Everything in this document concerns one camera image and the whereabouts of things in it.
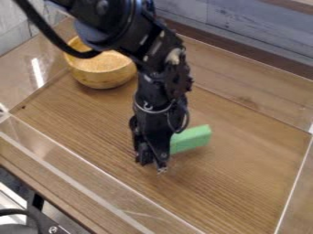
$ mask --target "wooden bowl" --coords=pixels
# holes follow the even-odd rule
[[[90,50],[79,37],[71,39],[68,45],[79,51]],[[64,59],[78,82],[94,89],[119,87],[136,76],[135,63],[114,50],[103,52],[91,59],[64,54]]]

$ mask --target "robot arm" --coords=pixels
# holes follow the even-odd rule
[[[51,42],[72,56],[87,59],[98,51],[115,49],[134,60],[139,71],[130,121],[135,160],[142,165],[155,163],[162,172],[170,159],[171,136],[189,125],[186,92],[193,78],[182,40],[156,19],[152,0],[47,1],[76,19],[78,35],[92,48],[84,53],[64,45],[27,0],[13,1]]]

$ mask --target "black wire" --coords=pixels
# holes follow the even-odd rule
[[[39,233],[41,233],[40,223],[36,220],[36,217],[32,215],[32,213],[29,213],[27,210],[16,209],[16,208],[8,208],[8,209],[0,210],[0,217],[12,216],[12,215],[24,215],[24,216],[29,217],[36,223],[36,229],[37,229]]]
[[[80,58],[80,59],[91,59],[95,56],[100,54],[100,52],[95,50],[90,50],[87,52],[79,52],[74,48],[71,48],[63,39],[59,37],[59,35],[55,33],[53,29],[45,22],[41,15],[36,12],[35,7],[29,4],[28,0],[13,0],[13,2],[20,7],[21,11],[27,15],[27,17],[31,19],[33,24],[36,25],[37,29],[43,33],[43,35],[47,37],[49,42],[68,55]]]

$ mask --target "gray wall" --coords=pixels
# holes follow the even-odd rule
[[[155,0],[159,15],[306,64],[313,16],[261,0]]]
[[[55,25],[63,16],[55,9],[44,6],[43,0],[31,0],[48,22]],[[0,1],[0,55],[36,35],[37,30],[28,22],[12,0]]]

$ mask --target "green sponge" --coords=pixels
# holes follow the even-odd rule
[[[202,125],[185,130],[181,134],[171,137],[171,154],[177,154],[205,146],[209,143],[211,129],[209,125]]]

